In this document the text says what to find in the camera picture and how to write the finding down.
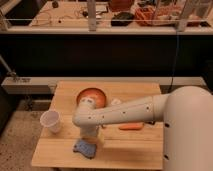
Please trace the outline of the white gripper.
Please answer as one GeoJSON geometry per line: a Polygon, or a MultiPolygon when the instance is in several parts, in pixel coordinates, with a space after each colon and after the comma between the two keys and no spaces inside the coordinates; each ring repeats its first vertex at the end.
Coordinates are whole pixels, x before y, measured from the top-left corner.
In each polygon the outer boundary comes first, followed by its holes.
{"type": "Polygon", "coordinates": [[[104,143],[104,136],[99,131],[98,126],[84,126],[80,128],[80,137],[89,142],[94,144],[103,144],[104,143]]]}

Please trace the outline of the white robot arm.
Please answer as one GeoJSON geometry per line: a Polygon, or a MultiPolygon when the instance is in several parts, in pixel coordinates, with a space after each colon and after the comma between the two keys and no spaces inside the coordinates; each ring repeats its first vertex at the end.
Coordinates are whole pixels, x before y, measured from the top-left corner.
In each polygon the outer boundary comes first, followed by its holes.
{"type": "Polygon", "coordinates": [[[213,94],[197,86],[180,87],[96,109],[84,97],[73,116],[83,135],[94,136],[99,125],[140,121],[163,124],[163,171],[213,171],[213,94]]]}

